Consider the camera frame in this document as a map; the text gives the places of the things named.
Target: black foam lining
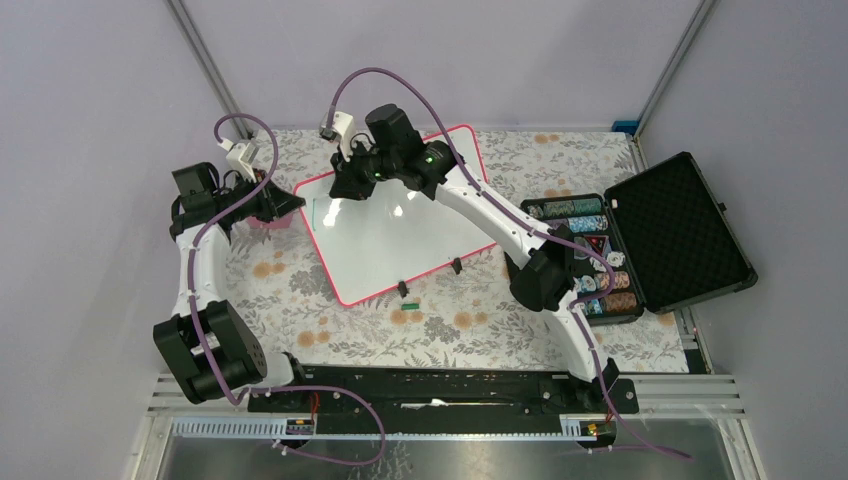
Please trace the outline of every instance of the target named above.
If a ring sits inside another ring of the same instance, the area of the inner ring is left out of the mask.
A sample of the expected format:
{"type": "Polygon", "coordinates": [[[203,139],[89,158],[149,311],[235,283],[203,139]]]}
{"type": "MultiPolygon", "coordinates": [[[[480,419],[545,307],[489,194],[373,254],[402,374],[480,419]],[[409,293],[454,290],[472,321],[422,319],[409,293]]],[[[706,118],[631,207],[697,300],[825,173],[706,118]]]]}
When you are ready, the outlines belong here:
{"type": "Polygon", "coordinates": [[[612,212],[648,310],[756,280],[689,153],[610,188],[606,198],[618,202],[612,212]]]}

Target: flower pattern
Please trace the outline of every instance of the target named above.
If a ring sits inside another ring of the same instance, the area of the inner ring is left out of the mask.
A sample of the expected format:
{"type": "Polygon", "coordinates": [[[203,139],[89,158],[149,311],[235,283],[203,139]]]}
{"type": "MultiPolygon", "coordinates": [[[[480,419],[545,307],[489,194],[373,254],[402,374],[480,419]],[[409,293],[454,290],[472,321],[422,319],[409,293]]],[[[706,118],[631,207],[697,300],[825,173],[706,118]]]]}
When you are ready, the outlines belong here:
{"type": "MultiPolygon", "coordinates": [[[[273,181],[291,191],[330,170],[332,145],[314,131],[275,131],[280,160],[273,181]]],[[[489,183],[516,204],[527,198],[603,192],[633,174],[624,135],[477,132],[489,183]]],[[[260,133],[256,164],[271,163],[260,133]]],[[[544,322],[512,299],[500,247],[463,260],[396,292],[351,308],[335,298],[299,215],[277,230],[234,226],[227,287],[236,310],[266,351],[304,363],[414,367],[562,369],[544,322]],[[404,303],[419,309],[405,311],[404,303]]],[[[686,372],[676,325],[646,314],[627,325],[594,327],[622,371],[686,372]]]]}

